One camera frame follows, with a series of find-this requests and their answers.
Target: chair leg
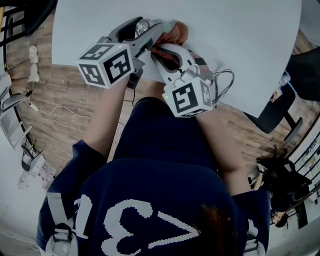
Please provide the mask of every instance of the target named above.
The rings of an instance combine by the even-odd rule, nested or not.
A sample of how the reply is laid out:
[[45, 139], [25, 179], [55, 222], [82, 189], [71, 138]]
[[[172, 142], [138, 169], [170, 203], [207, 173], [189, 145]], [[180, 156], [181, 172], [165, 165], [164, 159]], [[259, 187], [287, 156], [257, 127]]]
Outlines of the chair leg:
[[26, 35], [27, 35], [26, 31], [23, 31], [23, 32], [21, 32], [21, 33], [19, 33], [19, 34], [15, 34], [15, 35], [11, 36], [10, 38], [4, 39], [4, 40], [2, 40], [2, 41], [0, 42], [0, 47], [3, 47], [3, 46], [5, 46], [6, 44], [11, 43], [12, 41], [17, 40], [17, 39], [19, 39], [19, 38], [23, 38], [23, 37], [25, 37]]
[[291, 143], [293, 141], [294, 137], [298, 134], [301, 126], [304, 123], [304, 120], [300, 117], [298, 122], [295, 122], [288, 112], [284, 115], [284, 118], [286, 119], [286, 121], [288, 122], [288, 124], [291, 127], [291, 131], [284, 138], [284, 142], [285, 143]]

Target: hair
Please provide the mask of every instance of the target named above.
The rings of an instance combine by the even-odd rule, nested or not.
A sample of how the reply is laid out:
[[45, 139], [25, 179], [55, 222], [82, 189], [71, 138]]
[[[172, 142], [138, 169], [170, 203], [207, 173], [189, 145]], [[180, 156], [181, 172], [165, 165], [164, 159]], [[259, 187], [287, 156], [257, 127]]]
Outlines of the hair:
[[222, 210], [203, 205], [201, 220], [194, 228], [199, 236], [190, 242], [187, 255], [237, 255], [234, 227]]
[[275, 225], [277, 228], [282, 228], [282, 227], [284, 227], [286, 224], [288, 224], [288, 218], [289, 218], [288, 214], [284, 214], [284, 215], [280, 218], [280, 220], [279, 220], [277, 223], [275, 223], [274, 225]]

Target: cloth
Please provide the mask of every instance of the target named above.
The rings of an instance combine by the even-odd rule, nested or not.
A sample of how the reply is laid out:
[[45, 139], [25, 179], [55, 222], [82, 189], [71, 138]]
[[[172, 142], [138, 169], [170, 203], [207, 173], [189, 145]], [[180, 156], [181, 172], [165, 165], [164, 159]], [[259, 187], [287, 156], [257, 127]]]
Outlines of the cloth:
[[281, 190], [277, 190], [272, 193], [272, 198], [270, 200], [271, 208], [277, 213], [285, 212], [292, 206], [294, 200], [291, 194], [286, 194]]
[[169, 62], [174, 62], [178, 68], [180, 67], [179, 59], [170, 53], [162, 51], [158, 45], [174, 44], [182, 46], [188, 39], [189, 29], [184, 23], [177, 21], [169, 33], [163, 32], [159, 39], [155, 42], [150, 51], [154, 54], [161, 56]]
[[[73, 159], [48, 192], [61, 193], [67, 218], [74, 217], [79, 256], [139, 250], [138, 255], [188, 255], [199, 235], [194, 227], [203, 221], [203, 205], [230, 218], [238, 255], [245, 250], [249, 219], [257, 244], [267, 250], [268, 193], [231, 197], [197, 120], [175, 118], [166, 106], [151, 97], [139, 100], [107, 164], [83, 141], [73, 146]], [[43, 250], [54, 228], [46, 198], [36, 237]]]

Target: white wall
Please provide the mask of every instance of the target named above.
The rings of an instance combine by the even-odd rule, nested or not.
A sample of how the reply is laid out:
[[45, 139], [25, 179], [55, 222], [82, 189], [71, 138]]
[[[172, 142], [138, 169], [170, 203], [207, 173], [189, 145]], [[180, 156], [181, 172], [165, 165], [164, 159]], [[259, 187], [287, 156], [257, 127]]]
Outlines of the white wall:
[[300, 29], [310, 42], [320, 46], [320, 3], [317, 0], [303, 0]]
[[320, 217], [320, 202], [316, 204], [310, 198], [304, 201], [308, 224]]
[[33, 240], [12, 234], [0, 228], [0, 249], [5, 256], [40, 256]]
[[303, 256], [320, 247], [320, 217], [303, 228], [269, 243], [267, 256]]
[[14, 150], [0, 128], [0, 226], [22, 237], [36, 238], [38, 214], [46, 192], [40, 179], [32, 178], [27, 190], [18, 189], [23, 173], [21, 167], [23, 151]]

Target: cable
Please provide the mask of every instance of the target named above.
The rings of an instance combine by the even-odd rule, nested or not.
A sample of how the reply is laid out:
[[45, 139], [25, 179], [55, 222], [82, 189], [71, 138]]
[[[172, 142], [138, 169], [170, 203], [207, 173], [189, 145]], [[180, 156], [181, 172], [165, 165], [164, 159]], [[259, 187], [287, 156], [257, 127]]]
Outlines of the cable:
[[55, 107], [51, 112], [49, 112], [49, 113], [47, 113], [47, 112], [45, 112], [45, 111], [43, 111], [43, 110], [40, 110], [40, 109], [38, 109], [38, 111], [39, 111], [39, 112], [42, 112], [42, 113], [45, 113], [45, 114], [47, 114], [47, 115], [50, 115], [53, 111], [56, 110], [56, 108], [65, 108], [65, 109], [69, 110], [69, 111], [73, 114], [73, 116], [71, 117], [71, 120], [72, 120], [72, 121], [76, 121], [76, 116], [82, 117], [82, 118], [89, 118], [89, 119], [91, 120], [91, 117], [85, 116], [85, 115], [76, 114], [75, 112], [73, 112], [72, 110], [70, 110], [69, 108], [67, 108], [66, 106], [56, 106], [56, 107]]
[[[219, 94], [219, 89], [218, 89], [218, 77], [221, 75], [221, 74], [224, 74], [224, 73], [229, 73], [232, 75], [232, 79], [231, 79], [231, 82], [230, 84], [224, 88], [222, 90], [222, 92]], [[218, 101], [227, 93], [227, 91], [230, 89], [230, 87], [233, 85], [234, 81], [235, 81], [235, 73], [231, 70], [231, 69], [224, 69], [222, 71], [218, 71], [218, 72], [214, 72], [213, 73], [214, 77], [213, 79], [211, 80], [211, 85], [214, 85], [215, 86], [215, 98], [214, 100], [212, 101], [212, 104], [215, 105], [215, 108], [217, 108], [217, 104], [218, 104]]]
[[79, 130], [78, 128], [74, 127], [72, 124], [70, 124], [70, 123], [68, 123], [68, 122], [66, 122], [66, 121], [63, 121], [63, 120], [61, 120], [61, 119], [45, 118], [45, 117], [39, 115], [39, 113], [38, 113], [37, 111], [35, 111], [28, 103], [27, 103], [27, 105], [28, 105], [39, 117], [41, 117], [42, 119], [44, 119], [44, 120], [51, 120], [51, 121], [61, 121], [61, 122], [65, 123], [65, 124], [71, 126], [72, 128], [76, 129], [78, 132], [80, 132], [80, 133], [82, 133], [82, 134], [85, 134], [82, 130]]
[[132, 100], [128, 100], [128, 99], [124, 99], [124, 102], [132, 102], [132, 107], [135, 106], [134, 102], [139, 100], [140, 98], [135, 99], [136, 97], [136, 89], [133, 89], [133, 99]]
[[[56, 106], [52, 111], [50, 111], [49, 113], [47, 113], [47, 112], [45, 112], [45, 111], [43, 111], [43, 110], [40, 110], [40, 109], [38, 109], [38, 112], [37, 112], [34, 108], [31, 107], [30, 104], [27, 103], [27, 105], [28, 105], [39, 117], [41, 117], [42, 119], [44, 119], [44, 120], [50, 120], [50, 121], [61, 121], [61, 122], [65, 123], [65, 124], [71, 126], [72, 128], [76, 129], [78, 132], [80, 132], [80, 133], [82, 133], [82, 134], [85, 134], [85, 133], [84, 133], [82, 130], [79, 130], [78, 128], [74, 127], [72, 124], [70, 124], [70, 123], [68, 123], [68, 122], [66, 122], [66, 121], [64, 121], [64, 120], [61, 120], [61, 119], [59, 119], [59, 118], [57, 118], [57, 119], [55, 119], [55, 118], [45, 118], [45, 117], [39, 115], [38, 112], [45, 113], [46, 115], [49, 116], [49, 115], [50, 115], [51, 113], [53, 113], [57, 108], [65, 108], [65, 109], [69, 110], [71, 113], [73, 113], [73, 116], [71, 117], [71, 120], [72, 120], [73, 122], [76, 121], [76, 116], [82, 117], [82, 118], [88, 118], [88, 119], [90, 119], [90, 120], [92, 119], [92, 118], [89, 117], [89, 116], [76, 114], [75, 112], [73, 112], [72, 110], [70, 110], [69, 108], [67, 108], [66, 106]], [[118, 146], [118, 144], [116, 144], [116, 142], [119, 143], [119, 140], [118, 140], [118, 139], [121, 138], [122, 131], [124, 130], [124, 128], [125, 128], [125, 126], [126, 126], [126, 124], [123, 123], [123, 122], [118, 122], [118, 123], [119, 123], [120, 125], [122, 125], [123, 128], [121, 128], [121, 129], [119, 130], [119, 133], [118, 133], [117, 131], [115, 132], [115, 133], [118, 135], [118, 137], [116, 137], [115, 139], [113, 139], [113, 143], [114, 143], [115, 146]]]
[[33, 89], [32, 89], [31, 83], [32, 83], [32, 82], [29, 82], [31, 89], [30, 89], [28, 86], [25, 87], [25, 90], [26, 90], [27, 92], [29, 92], [29, 91], [33, 92], [33, 91], [36, 89], [36, 87], [37, 87], [37, 84], [36, 84], [35, 82], [33, 82], [33, 83], [34, 83], [34, 86], [33, 86]]

